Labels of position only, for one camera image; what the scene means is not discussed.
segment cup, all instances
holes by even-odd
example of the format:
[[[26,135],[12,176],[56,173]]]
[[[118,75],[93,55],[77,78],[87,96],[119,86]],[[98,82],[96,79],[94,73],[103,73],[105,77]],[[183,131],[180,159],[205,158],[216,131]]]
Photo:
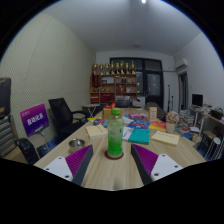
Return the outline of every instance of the cup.
[[[72,139],[69,142],[69,151],[71,153],[78,151],[79,149],[82,149],[85,146],[85,141],[83,141],[82,139]]]

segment door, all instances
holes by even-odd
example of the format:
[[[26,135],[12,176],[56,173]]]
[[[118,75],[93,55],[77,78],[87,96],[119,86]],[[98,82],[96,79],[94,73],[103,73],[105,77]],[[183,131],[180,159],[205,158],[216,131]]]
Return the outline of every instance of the door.
[[[148,96],[146,102],[155,102],[163,108],[163,77],[160,72],[144,72]]]
[[[179,109],[188,109],[188,80],[186,72],[179,75]]]

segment plastic bottle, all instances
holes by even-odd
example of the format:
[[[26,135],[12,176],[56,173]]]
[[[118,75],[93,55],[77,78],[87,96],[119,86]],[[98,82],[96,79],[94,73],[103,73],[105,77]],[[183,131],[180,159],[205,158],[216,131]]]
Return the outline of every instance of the plastic bottle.
[[[108,120],[108,156],[118,158],[122,155],[122,138],[124,120],[120,115],[120,109],[113,108]]]

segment computer monitor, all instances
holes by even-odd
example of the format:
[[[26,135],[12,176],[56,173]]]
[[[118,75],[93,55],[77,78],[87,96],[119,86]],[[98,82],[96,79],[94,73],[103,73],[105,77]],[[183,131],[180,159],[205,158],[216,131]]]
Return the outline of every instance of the computer monitor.
[[[203,95],[192,94],[192,105],[202,107],[202,105],[203,105]]]
[[[31,136],[49,124],[44,104],[31,107],[20,112],[27,136]]]

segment bottle cap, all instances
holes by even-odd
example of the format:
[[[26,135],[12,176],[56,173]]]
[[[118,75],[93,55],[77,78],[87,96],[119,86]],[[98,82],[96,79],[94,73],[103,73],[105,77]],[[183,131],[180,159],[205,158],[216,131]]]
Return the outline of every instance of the bottle cap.
[[[120,109],[118,109],[118,108],[113,108],[113,109],[112,109],[112,114],[113,114],[113,115],[119,115],[119,114],[120,114]]]

